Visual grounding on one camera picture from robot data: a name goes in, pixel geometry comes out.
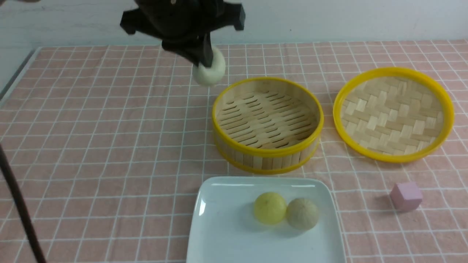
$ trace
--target cord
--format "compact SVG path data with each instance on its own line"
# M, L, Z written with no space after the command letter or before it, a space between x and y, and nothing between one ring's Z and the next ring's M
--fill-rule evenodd
M34 230L34 227L31 222L31 217L29 216L28 208L26 207L26 203L24 202L23 195L21 194L20 187L18 186L18 182L13 174L13 171L8 164L8 158L3 151L2 146L0 145L0 169L3 173L3 177L5 181L7 181L8 188L10 189L11 196L16 205L16 209L18 210L18 214L20 215L21 222L24 227L24 231L26 232L26 236L28 237L29 245L31 246L32 253L36 258L37 263L47 263L42 252L41 246L39 244L39 240L37 240L37 235Z

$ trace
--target pink block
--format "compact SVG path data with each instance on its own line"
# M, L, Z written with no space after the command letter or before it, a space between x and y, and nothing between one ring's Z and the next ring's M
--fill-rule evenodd
M423 201L423 194L415 182L397 183L390 192L396 209L407 212L415 210Z

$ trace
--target pink tablecloth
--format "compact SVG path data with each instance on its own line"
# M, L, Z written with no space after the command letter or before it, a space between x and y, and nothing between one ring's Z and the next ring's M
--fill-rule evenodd
M468 42L225 45L227 74L211 88L159 46L42 48L0 110L1 144L22 186L49 262L185 262L201 183L245 175L212 141L211 105L246 77L296 81L325 112L321 147L302 169L332 191L348 262L468 262ZM366 159L337 135L332 102L359 72L415 68L453 99L452 134L407 165ZM394 183L424 200L395 213ZM34 262L0 181L0 262Z

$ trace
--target yellow rim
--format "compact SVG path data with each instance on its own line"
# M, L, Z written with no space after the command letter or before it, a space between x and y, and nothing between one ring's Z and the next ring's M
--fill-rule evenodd
M227 136L223 132L221 127L218 125L218 123L216 122L216 107L218 106L218 102L219 102L220 98L222 98L222 96L227 91L229 91L230 89L232 89L232 88L234 88L234 87L236 87L236 86L238 86L240 84L243 84L243 83L249 82L249 81L257 81L257 80L283 81L283 82L287 82L289 84L292 84L292 85L296 86L297 88L300 88L303 91L305 91L309 96L311 96L314 99L314 101L317 104L317 107L319 109L319 112L320 112L320 116L319 116L320 120L319 120L317 129L309 137L307 137L305 140L303 140L302 142L300 142L300 143L298 143L296 145L293 145L291 147L283 148L283 149L257 149L257 148L251 148L251 147L245 146L243 144L240 144L240 143L234 141L233 139L231 139L229 136ZM223 139L223 141L225 141L233 149L235 149L237 151L241 151L243 153L248 153L248 154L261 156L261 157L280 157L280 156L284 156L284 155L288 155L288 154L292 154L292 153L302 151L303 149L308 147L319 136L320 131L322 130L322 127L323 127L323 111L322 111L322 106L320 105L317 98L310 91L308 91L307 89L305 89L301 85L299 85L299 84L297 84L295 82L285 80L285 79L280 79L280 78L260 77L260 78L252 78L252 79L245 79L245 80L239 81L239 82L234 83L233 85L229 86L223 92L221 92L221 94L216 98L216 100L214 101L214 104L213 104L212 121L213 121L213 128L214 128L215 132Z
M364 147L360 146L357 142L355 142L345 131L343 127L343 123L341 122L341 106L348 96L348 94L359 84L368 81L370 79L379 78L379 77L406 77L408 79L417 81L423 85L425 85L428 89L430 89L435 96L440 100L440 104L442 105L442 109L444 112L444 128L442 129L439 136L436 140L426 147L425 149L408 155L385 155L377 152L370 151L365 149ZM356 150L358 153L367 156L372 159L376 159L379 161L386 161L386 162L410 162L420 158L427 156L428 154L432 153L436 150L448 137L450 131L452 130L453 122L454 122L454 110L453 104L448 96L447 92L444 88L438 84L435 80L430 78L429 76L420 73L418 71L408 69L408 68L399 68L399 67L388 67L388 68L378 68L373 69L368 72L364 72L352 80L350 80L338 93L338 96L335 99L335 104L333 105L333 118L335 121L335 127L338 131L338 134L341 138L347 143L351 148Z
M263 170L263 169L255 169L255 168L252 168L252 167L249 167L249 166L245 166L243 164L240 164L236 161L234 161L233 159L231 159L229 156L227 156L221 149L220 147L218 146L218 142L216 140L214 140L214 144L216 145L216 148L218 149L218 152L221 154L221 156L223 156L224 159L226 159L226 161L228 161L230 164L232 164L234 167L236 168L239 168L241 170L244 170L246 172L250 172L250 173L254 173L254 174L258 174L258 175L277 175L277 174L284 174L284 173L288 173L288 172L291 172L291 171L294 171L296 169L299 169L301 166L303 166L306 162L308 162L310 160L310 158L312 158L312 156L314 155L315 151L317 150L317 147L319 146L320 142L317 143L314 147L314 149L312 150L312 152L310 153L309 156L307 156L304 160L302 160L300 163L298 164L295 164L295 165L292 165L292 166L289 166L288 168L283 168L283 169L275 169L275 170Z

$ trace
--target white wall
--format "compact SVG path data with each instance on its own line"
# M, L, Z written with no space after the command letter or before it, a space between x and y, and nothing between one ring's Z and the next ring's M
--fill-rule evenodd
M457 39L468 37L468 0L243 0L244 32L213 34L215 43ZM150 44L119 27L133 0L7 0L0 47Z

